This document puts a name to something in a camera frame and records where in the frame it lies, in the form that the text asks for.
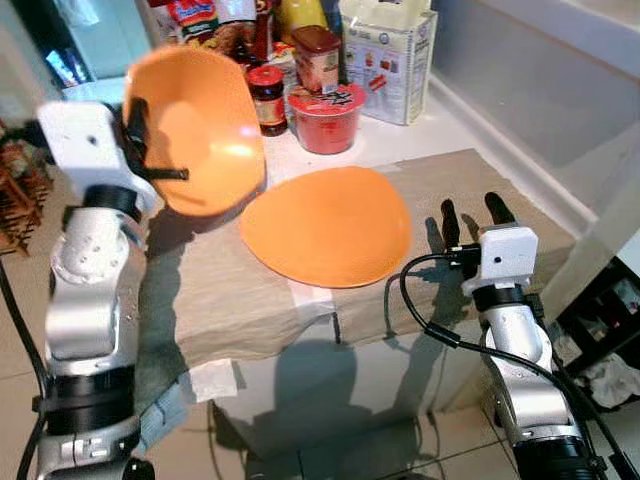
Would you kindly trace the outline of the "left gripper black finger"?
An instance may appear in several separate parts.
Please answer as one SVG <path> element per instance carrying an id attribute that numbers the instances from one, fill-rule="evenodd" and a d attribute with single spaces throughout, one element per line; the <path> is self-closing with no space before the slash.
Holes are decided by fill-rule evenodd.
<path id="1" fill-rule="evenodd" d="M 150 131 L 147 127 L 148 105 L 142 97 L 132 97 L 127 104 L 129 111 L 125 114 L 124 125 L 128 127 L 136 127 L 136 125 L 145 125 L 148 138 Z M 154 180 L 188 180 L 189 170 L 187 168 L 168 168 L 168 166 L 150 166 Z"/>

